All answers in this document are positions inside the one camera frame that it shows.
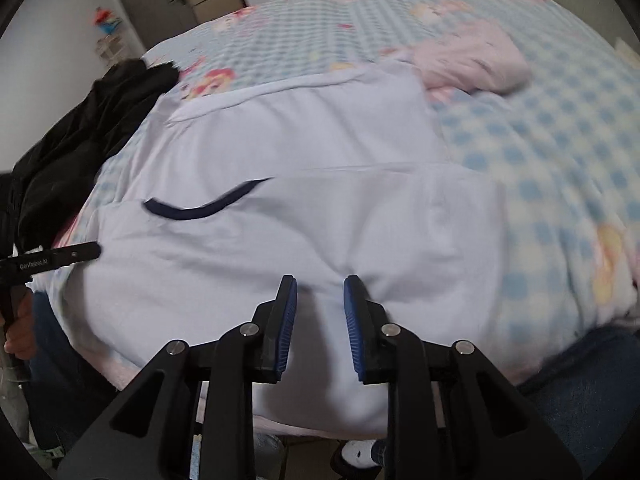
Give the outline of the person's left hand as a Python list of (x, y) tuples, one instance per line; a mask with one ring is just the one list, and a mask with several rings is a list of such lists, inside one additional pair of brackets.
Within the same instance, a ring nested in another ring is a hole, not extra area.
[(6, 330), (6, 342), (3, 345), (9, 356), (15, 356), (21, 361), (29, 361), (37, 351), (32, 300), (34, 294), (26, 288), (22, 298), (14, 306), (14, 322)]

